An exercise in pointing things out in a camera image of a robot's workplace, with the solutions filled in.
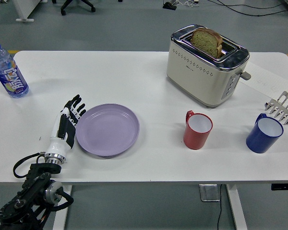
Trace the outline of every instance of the bottle label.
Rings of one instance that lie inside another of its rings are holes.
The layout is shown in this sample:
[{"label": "bottle label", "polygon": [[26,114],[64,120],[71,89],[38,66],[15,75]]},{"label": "bottle label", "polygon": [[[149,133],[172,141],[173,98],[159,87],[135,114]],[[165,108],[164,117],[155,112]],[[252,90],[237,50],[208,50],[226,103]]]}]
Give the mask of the bottle label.
[{"label": "bottle label", "polygon": [[0,81],[11,95],[22,93],[28,87],[15,62],[0,74]]}]

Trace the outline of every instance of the bread slice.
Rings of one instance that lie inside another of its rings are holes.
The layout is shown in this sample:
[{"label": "bread slice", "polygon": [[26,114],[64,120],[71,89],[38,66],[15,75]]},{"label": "bread slice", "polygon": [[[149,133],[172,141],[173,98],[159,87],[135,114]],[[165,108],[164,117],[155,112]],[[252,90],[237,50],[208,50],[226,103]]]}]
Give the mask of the bread slice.
[{"label": "bread slice", "polygon": [[215,31],[207,28],[196,29],[191,38],[191,44],[214,58],[221,57],[222,37]]}]

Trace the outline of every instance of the table leg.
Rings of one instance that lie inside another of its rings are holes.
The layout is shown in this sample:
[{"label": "table leg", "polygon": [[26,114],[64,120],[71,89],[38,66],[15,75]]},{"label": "table leg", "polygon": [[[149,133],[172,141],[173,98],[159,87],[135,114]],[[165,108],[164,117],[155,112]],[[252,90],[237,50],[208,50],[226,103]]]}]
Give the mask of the table leg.
[{"label": "table leg", "polygon": [[247,230],[248,228],[246,226],[237,186],[235,184],[227,184],[226,188],[228,192],[232,215],[234,217],[236,225],[236,230]]},{"label": "table leg", "polygon": [[[68,195],[71,194],[72,192],[72,185],[63,185],[63,190],[66,192]],[[62,199],[58,205],[61,205],[65,202],[65,199]],[[65,222],[66,222],[66,216],[67,216],[67,211],[68,207],[56,212],[56,216],[54,219],[54,224],[53,224],[53,230],[64,230],[65,227]]]},{"label": "table leg", "polygon": [[28,16],[32,13],[34,8],[39,3],[47,3],[48,0],[14,0],[13,3],[15,5],[16,11],[20,18],[17,18],[17,22],[25,22],[32,23],[34,19],[28,18]]}]

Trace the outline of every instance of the metal toaster tongs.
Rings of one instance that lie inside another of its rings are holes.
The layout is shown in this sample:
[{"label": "metal toaster tongs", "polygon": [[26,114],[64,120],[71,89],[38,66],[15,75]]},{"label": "metal toaster tongs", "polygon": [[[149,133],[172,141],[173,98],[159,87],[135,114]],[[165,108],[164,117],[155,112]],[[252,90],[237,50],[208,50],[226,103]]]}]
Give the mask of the metal toaster tongs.
[{"label": "metal toaster tongs", "polygon": [[288,92],[284,91],[278,100],[271,99],[265,104],[265,110],[270,110],[274,118],[280,116],[279,121],[284,125],[288,124]]}]

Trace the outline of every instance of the white table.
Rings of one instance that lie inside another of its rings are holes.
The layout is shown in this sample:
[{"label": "white table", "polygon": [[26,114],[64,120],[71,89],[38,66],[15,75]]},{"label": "white table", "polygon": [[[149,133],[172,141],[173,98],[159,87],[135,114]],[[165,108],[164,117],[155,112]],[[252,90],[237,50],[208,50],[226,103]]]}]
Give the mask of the white table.
[{"label": "white table", "polygon": [[[131,148],[109,159],[84,152],[76,141],[61,173],[54,175],[57,181],[224,183],[231,184],[228,190],[235,196],[233,185],[238,182],[288,183],[288,125],[264,154],[250,151],[245,144],[270,98],[243,80],[230,99],[211,109],[167,78],[168,52],[21,51],[15,60],[30,92],[13,99],[0,85],[1,183],[22,183],[13,176],[14,164],[47,149],[57,113],[76,94],[87,109],[107,103],[130,108],[139,118],[140,134]],[[284,54],[251,53],[249,63],[253,78],[258,75],[253,68],[257,65],[288,80]],[[188,110],[205,113],[214,123],[200,150],[183,143]],[[18,174],[26,174],[33,162],[20,167]]]}]

